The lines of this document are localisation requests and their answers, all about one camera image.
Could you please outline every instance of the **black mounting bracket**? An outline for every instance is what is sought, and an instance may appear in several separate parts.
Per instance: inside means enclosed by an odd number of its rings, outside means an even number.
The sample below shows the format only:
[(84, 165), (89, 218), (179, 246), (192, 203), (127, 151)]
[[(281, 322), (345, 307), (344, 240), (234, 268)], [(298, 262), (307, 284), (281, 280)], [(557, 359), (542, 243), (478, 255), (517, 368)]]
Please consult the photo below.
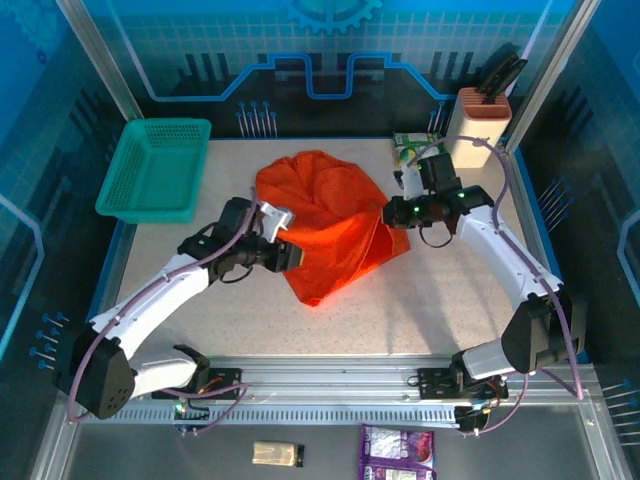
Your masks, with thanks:
[(509, 397), (507, 384), (500, 375), (474, 383), (464, 383), (454, 368), (419, 368), (415, 386), (420, 400), (489, 400)]

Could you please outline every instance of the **snack package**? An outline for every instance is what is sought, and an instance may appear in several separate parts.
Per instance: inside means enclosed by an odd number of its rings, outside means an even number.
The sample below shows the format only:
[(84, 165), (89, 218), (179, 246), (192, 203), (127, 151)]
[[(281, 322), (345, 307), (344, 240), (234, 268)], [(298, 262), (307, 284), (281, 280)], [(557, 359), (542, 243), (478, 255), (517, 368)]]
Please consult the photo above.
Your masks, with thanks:
[[(416, 153), (439, 138), (441, 138), (439, 133), (394, 133), (393, 149), (396, 166), (399, 167), (408, 162), (416, 156)], [(441, 143), (433, 147), (433, 151), (427, 150), (424, 157), (430, 157), (445, 151), (444, 144)]]
[(363, 425), (359, 480), (435, 480), (433, 437)]

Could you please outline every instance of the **cable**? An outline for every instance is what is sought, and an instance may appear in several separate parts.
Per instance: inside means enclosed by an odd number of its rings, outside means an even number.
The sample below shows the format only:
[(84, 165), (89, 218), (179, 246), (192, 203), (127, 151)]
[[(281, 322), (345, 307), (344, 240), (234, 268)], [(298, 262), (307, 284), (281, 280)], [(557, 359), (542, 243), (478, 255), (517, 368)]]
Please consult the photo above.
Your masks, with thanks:
[(522, 385), (522, 392), (520, 393), (520, 397), (518, 398), (518, 400), (516, 400), (515, 405), (513, 406), (511, 411), (507, 414), (506, 417), (504, 417), (502, 420), (500, 420), (498, 423), (496, 423), (492, 427), (484, 428), (483, 430), (478, 430), (478, 431), (475, 431), (474, 433), (463, 433), (462, 436), (466, 438), (466, 437), (468, 437), (470, 435), (474, 435), (474, 436), (484, 435), (486, 433), (493, 432), (494, 430), (497, 430), (502, 425), (507, 423), (511, 419), (511, 417), (513, 417), (516, 414), (516, 412), (518, 411), (518, 409), (522, 405), (522, 401), (524, 400), (524, 396), (527, 393), (527, 388), (528, 387), (529, 387), (529, 374), (525, 374), (524, 375), (524, 383)]
[(446, 247), (447, 245), (449, 245), (449, 244), (451, 243), (451, 240), (453, 240), (453, 235), (451, 235), (451, 232), (449, 232), (449, 240), (447, 240), (447, 241), (446, 241), (446, 242), (444, 242), (444, 243), (441, 243), (440, 245), (432, 245), (432, 244), (430, 244), (429, 242), (427, 242), (427, 241), (424, 239), (424, 235), (422, 234), (422, 230), (423, 230), (423, 227), (420, 227), (420, 228), (418, 229), (418, 235), (420, 235), (420, 240), (422, 240), (422, 243), (424, 243), (425, 245), (427, 245), (427, 246), (429, 246), (429, 247), (431, 247), (431, 248), (442, 248), (442, 247)]
[(249, 385), (246, 384), (246, 383), (234, 383), (233, 385), (229, 385), (228, 387), (222, 387), (222, 388), (218, 388), (216, 390), (212, 390), (210, 392), (204, 392), (204, 393), (186, 393), (186, 392), (181, 392), (180, 390), (174, 390), (172, 388), (164, 388), (164, 389), (162, 389), (162, 391), (164, 393), (168, 393), (169, 395), (173, 395), (173, 396), (176, 396), (178, 398), (199, 400), (199, 399), (202, 399), (202, 398), (216, 397), (216, 396), (221, 395), (223, 393), (227, 393), (227, 392), (232, 392), (234, 390), (238, 390), (239, 388), (243, 388), (243, 389), (246, 390), (248, 387), (249, 387)]
[(231, 285), (233, 283), (241, 282), (242, 280), (247, 278), (249, 275), (251, 275), (251, 272), (253, 272), (253, 265), (249, 265), (249, 268), (247, 268), (247, 272), (240, 275), (238, 278), (234, 278), (233, 280), (225, 280), (224, 279), (224, 276), (226, 275), (225, 273), (218, 280), (220, 280), (220, 283), (224, 283), (225, 285)]
[(436, 145), (438, 145), (440, 143), (443, 143), (446, 140), (450, 140), (450, 139), (452, 139), (452, 140), (464, 140), (464, 141), (472, 142), (475, 146), (486, 147), (489, 150), (491, 150), (491, 152), (500, 161), (500, 165), (502, 166), (502, 170), (504, 171), (504, 184), (502, 185), (502, 190), (500, 191), (500, 194), (498, 195), (498, 198), (496, 199), (495, 204), (493, 206), (493, 209), (491, 211), (491, 217), (492, 217), (492, 221), (493, 221), (493, 226), (496, 229), (496, 231), (498, 232), (498, 234), (500, 235), (500, 238), (502, 238), (505, 241), (505, 243), (507, 245), (509, 245), (509, 248), (511, 248), (511, 250), (516, 255), (518, 255), (520, 260), (522, 260), (522, 262), (527, 266), (529, 271), (536, 278), (540, 279), (539, 280), (540, 281), (540, 285), (542, 285), (542, 288), (545, 289), (545, 291), (547, 292), (547, 295), (549, 296), (549, 299), (551, 300), (551, 303), (553, 303), (553, 307), (556, 309), (556, 312), (558, 314), (558, 319), (560, 320), (560, 328), (562, 329), (562, 337), (564, 339), (565, 348), (567, 349), (567, 354), (569, 355), (569, 365), (571, 366), (571, 374), (573, 376), (573, 383), (575, 384), (575, 396), (578, 398), (578, 400), (584, 399), (584, 391), (582, 389), (582, 381), (580, 380), (580, 371), (578, 370), (578, 360), (576, 358), (576, 352), (575, 352), (575, 350), (573, 348), (573, 340), (571, 339), (571, 330), (569, 328), (569, 322), (568, 322), (567, 317), (566, 317), (566, 315), (564, 313), (564, 309), (562, 308), (562, 305), (560, 304), (560, 299), (558, 298), (556, 293), (551, 288), (551, 285), (549, 285), (549, 283), (542, 277), (542, 273), (533, 264), (533, 262), (531, 262), (531, 260), (529, 260), (527, 255), (525, 255), (520, 250), (518, 245), (516, 245), (515, 242), (513, 242), (513, 240), (511, 240), (511, 238), (499, 228), (500, 221), (499, 221), (499, 218), (498, 218), (498, 209), (500, 208), (500, 204), (502, 203), (502, 200), (504, 200), (504, 197), (506, 196), (507, 190), (509, 188), (509, 164), (507, 163), (507, 160), (504, 158), (504, 155), (502, 154), (502, 152), (500, 150), (498, 150), (496, 147), (494, 147), (493, 145), (489, 144), (487, 141), (485, 141), (485, 140), (483, 140), (481, 138), (469, 137), (469, 136), (466, 136), (466, 135), (448, 135), (446, 137), (439, 138), (438, 140), (434, 141), (433, 143), (423, 147), (418, 153), (416, 153), (415, 157), (413, 157), (411, 160), (409, 160), (409, 162), (407, 163), (407, 166), (410, 167), (416, 161), (418, 161), (420, 159), (420, 157), (429, 148), (434, 147), (434, 146), (436, 146)]
[(256, 195), (255, 189), (251, 188), (251, 206), (249, 207), (249, 210), (247, 210), (247, 214), (245, 215), (242, 221), (242, 224), (240, 225), (240, 228), (227, 243), (225, 243), (222, 247), (220, 247), (211, 255), (204, 257), (201, 260), (197, 260), (188, 265), (185, 265), (184, 267), (177, 268), (176, 270), (169, 272), (165, 277), (159, 277), (155, 281), (149, 283), (149, 285), (147, 285), (138, 293), (136, 293), (133, 297), (131, 297), (131, 299), (125, 305), (122, 306), (120, 311), (111, 320), (109, 320), (109, 322), (107, 323), (107, 326), (104, 329), (102, 329), (102, 331), (98, 334), (98, 336), (96, 336), (96, 338), (93, 340), (91, 345), (89, 345), (89, 348), (84, 353), (82, 360), (78, 365), (78, 369), (76, 370), (76, 374), (73, 377), (73, 382), (71, 383), (71, 388), (69, 389), (69, 399), (67, 402), (67, 418), (69, 422), (72, 422), (72, 423), (80, 422), (89, 416), (89, 412), (86, 412), (81, 416), (76, 416), (74, 412), (74, 407), (76, 403), (76, 398), (78, 396), (78, 388), (80, 387), (80, 381), (82, 380), (82, 376), (84, 375), (84, 372), (87, 369), (87, 365), (89, 364), (89, 361), (91, 360), (93, 353), (98, 347), (98, 344), (107, 336), (107, 334), (115, 326), (120, 324), (120, 320), (124, 318), (127, 315), (127, 313), (131, 311), (135, 306), (137, 306), (138, 302), (142, 298), (144, 298), (146, 295), (148, 295), (153, 290), (155, 290), (163, 282), (170, 282), (173, 278), (177, 277), (178, 275), (191, 271), (193, 268), (199, 267), (205, 263), (209, 263), (212, 260), (215, 260), (222, 254), (224, 254), (231, 247), (233, 247), (236, 244), (236, 242), (240, 240), (242, 235), (244, 235), (249, 229), (249, 225), (251, 224), (251, 220), (253, 218), (253, 215), (256, 211), (257, 206), (258, 206), (258, 197)]
[[(231, 404), (231, 406), (229, 408), (227, 408), (224, 413), (222, 413), (222, 415), (220, 415), (218, 418), (216, 418), (213, 422), (211, 422), (209, 425), (205, 425), (204, 427), (192, 427), (191, 432), (193, 434), (193, 436), (198, 435), (199, 433), (204, 433), (207, 430), (211, 430), (212, 428), (216, 427), (217, 425), (220, 424), (220, 422), (222, 422), (225, 418), (227, 418), (231, 412), (233, 412), (238, 405), (240, 405), (240, 403), (242, 402), (242, 400), (244, 399), (244, 396), (247, 394), (247, 385), (246, 384), (237, 384), (237, 385), (233, 385), (233, 388), (238, 388), (238, 387), (243, 387), (242, 389), (242, 393), (238, 396), (238, 398), (236, 399), (235, 402), (233, 402)], [(226, 388), (221, 388), (220, 390), (215, 390), (213, 392), (209, 392), (211, 394), (215, 394), (215, 393), (223, 393), (223, 391), (228, 391), (228, 388), (231, 387), (226, 387)]]
[(559, 376), (557, 376), (555, 373), (550, 372), (549, 370), (547, 370), (546, 368), (541, 368), (540, 371), (542, 373), (544, 373), (545, 375), (547, 375), (549, 378), (551, 378), (552, 380), (555, 380), (557, 383), (559, 383), (560, 385), (562, 385), (565, 390), (567, 392), (569, 392), (571, 395), (573, 395), (574, 397), (577, 397), (578, 395), (576, 394), (576, 391), (574, 390), (574, 388), (569, 385), (567, 382), (565, 382), (564, 380), (562, 380)]

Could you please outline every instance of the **purple snack bag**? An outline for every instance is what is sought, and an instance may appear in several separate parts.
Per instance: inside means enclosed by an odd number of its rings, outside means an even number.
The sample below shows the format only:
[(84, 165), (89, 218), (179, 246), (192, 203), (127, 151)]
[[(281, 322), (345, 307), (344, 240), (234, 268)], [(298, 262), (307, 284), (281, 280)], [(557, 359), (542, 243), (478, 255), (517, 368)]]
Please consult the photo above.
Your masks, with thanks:
[(433, 432), (362, 426), (360, 480), (435, 480)]

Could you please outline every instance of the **white tabletop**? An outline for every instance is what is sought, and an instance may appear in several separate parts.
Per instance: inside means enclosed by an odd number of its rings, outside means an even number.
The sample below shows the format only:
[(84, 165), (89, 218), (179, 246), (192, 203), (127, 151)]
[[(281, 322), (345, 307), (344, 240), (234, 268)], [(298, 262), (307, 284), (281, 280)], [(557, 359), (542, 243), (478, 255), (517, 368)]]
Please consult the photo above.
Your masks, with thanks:
[[(229, 198), (248, 198), (258, 170), (316, 149), (358, 164), (388, 196), (400, 194), (390, 140), (211, 141), (195, 221), (138, 226), (120, 297), (157, 273), (186, 237), (216, 220)], [(457, 173), (463, 185), (481, 185), (493, 198), (504, 180), (495, 158)], [(522, 238), (510, 195), (501, 214)], [(425, 230), (433, 243), (445, 233), (443, 226)], [(409, 238), (411, 251), (315, 308), (298, 302), (281, 274), (264, 269), (235, 285), (215, 283), (180, 307), (141, 350), (186, 343), (207, 355), (452, 354), (499, 337), (513, 312), (483, 260), (457, 237), (439, 250), (422, 244), (416, 231)]]

